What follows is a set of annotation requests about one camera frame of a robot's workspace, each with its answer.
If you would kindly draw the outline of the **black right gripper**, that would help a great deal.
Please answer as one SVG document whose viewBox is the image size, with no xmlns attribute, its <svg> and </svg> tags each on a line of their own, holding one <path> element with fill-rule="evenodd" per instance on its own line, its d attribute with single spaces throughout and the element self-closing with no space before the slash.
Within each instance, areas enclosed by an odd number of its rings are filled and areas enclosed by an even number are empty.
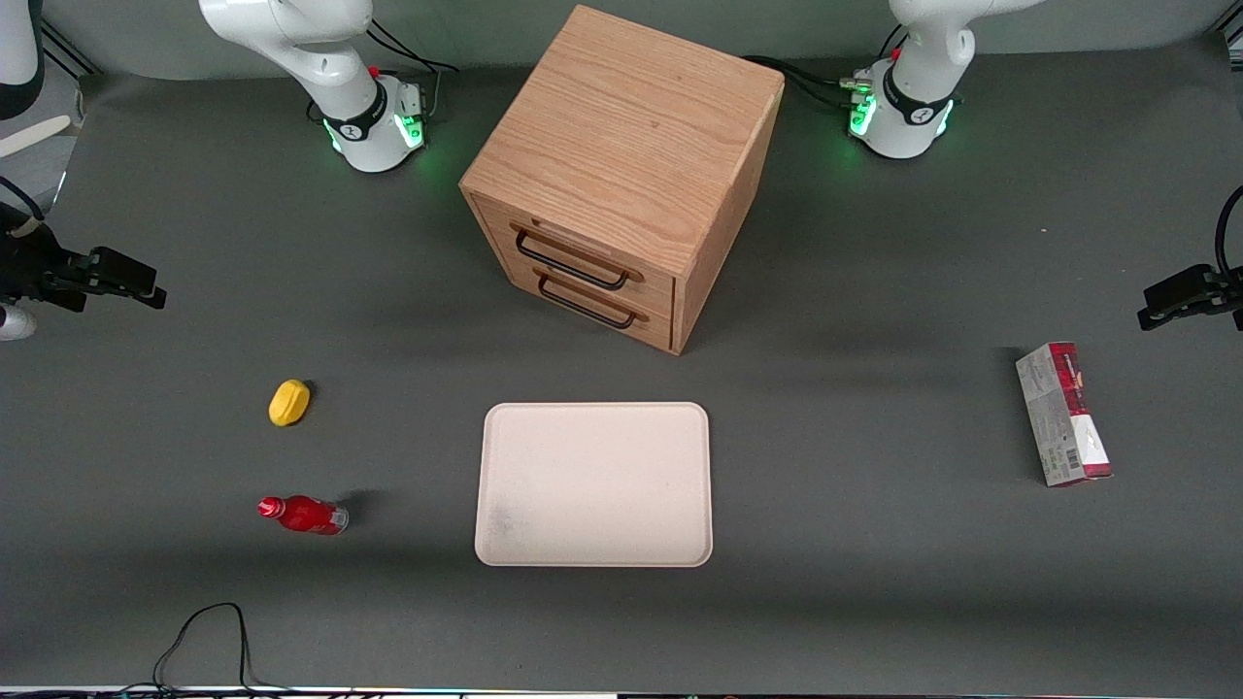
<svg viewBox="0 0 1243 699">
<path fill-rule="evenodd" d="M 22 299 L 66 306 L 44 291 L 45 272 L 63 262 L 65 252 L 50 228 L 36 228 L 24 236 L 12 231 L 1 235 L 1 301 L 17 303 Z M 135 257 L 109 248 L 94 248 L 85 255 L 70 255 L 58 271 L 58 291 L 80 295 L 113 295 L 132 299 L 147 307 L 163 310 L 167 291 L 157 284 L 158 271 Z"/>
</svg>

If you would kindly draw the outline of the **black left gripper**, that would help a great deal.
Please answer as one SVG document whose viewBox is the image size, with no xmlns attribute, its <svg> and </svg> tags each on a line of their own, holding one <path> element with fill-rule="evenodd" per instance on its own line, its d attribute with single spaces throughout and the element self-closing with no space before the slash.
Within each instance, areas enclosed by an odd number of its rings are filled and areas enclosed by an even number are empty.
<svg viewBox="0 0 1243 699">
<path fill-rule="evenodd" d="M 1137 313 L 1140 328 L 1154 331 L 1175 318 L 1231 313 L 1243 331 L 1242 267 L 1226 272 L 1198 264 L 1176 272 L 1144 291 L 1145 306 Z"/>
</svg>

